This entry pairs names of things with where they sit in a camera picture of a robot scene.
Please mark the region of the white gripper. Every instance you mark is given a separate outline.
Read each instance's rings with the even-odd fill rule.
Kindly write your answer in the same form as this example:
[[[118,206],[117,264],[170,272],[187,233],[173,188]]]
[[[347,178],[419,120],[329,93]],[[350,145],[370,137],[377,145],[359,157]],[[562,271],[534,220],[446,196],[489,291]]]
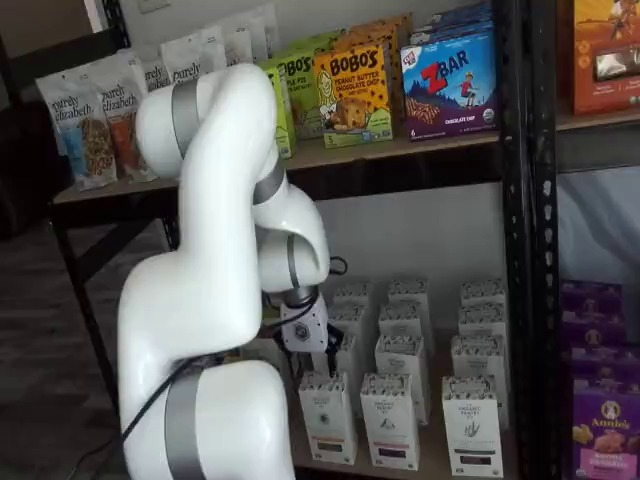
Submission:
[[[313,370],[310,353],[326,350],[328,372],[334,376],[337,370],[336,356],[344,340],[344,332],[328,324],[326,302],[317,297],[313,304],[290,308],[282,304],[280,317],[284,348],[293,352],[293,372],[303,374]]]

